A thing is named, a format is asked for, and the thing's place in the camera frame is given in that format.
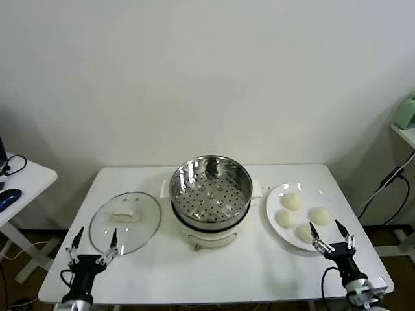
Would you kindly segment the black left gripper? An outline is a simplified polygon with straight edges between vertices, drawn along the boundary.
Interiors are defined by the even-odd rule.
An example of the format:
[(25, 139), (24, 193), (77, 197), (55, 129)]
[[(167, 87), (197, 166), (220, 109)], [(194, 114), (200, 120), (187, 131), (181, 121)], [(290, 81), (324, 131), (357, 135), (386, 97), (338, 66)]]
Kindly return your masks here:
[(84, 232), (84, 227), (80, 228), (78, 234), (74, 237), (70, 247), (66, 247), (65, 251), (69, 259), (70, 270), (73, 273), (73, 282), (71, 289), (76, 292), (91, 293), (95, 277), (106, 269), (109, 264), (117, 256), (117, 230), (114, 229), (110, 248), (101, 256), (99, 255), (79, 255), (78, 247)]

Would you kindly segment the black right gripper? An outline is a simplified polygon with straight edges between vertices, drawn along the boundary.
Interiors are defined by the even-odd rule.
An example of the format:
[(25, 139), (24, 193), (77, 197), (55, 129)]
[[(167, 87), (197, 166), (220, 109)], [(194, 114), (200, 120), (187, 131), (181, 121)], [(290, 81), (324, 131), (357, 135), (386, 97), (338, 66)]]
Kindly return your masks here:
[(333, 261), (339, 270), (340, 278), (342, 279), (342, 285), (345, 286), (352, 281), (359, 279), (367, 279), (367, 275), (360, 271), (356, 265), (353, 256), (355, 250), (355, 236), (351, 235), (344, 225), (342, 225), (337, 219), (335, 223), (343, 236), (345, 244), (328, 244), (324, 242), (312, 222), (309, 222), (311, 236), (313, 238), (312, 245), (325, 258)]

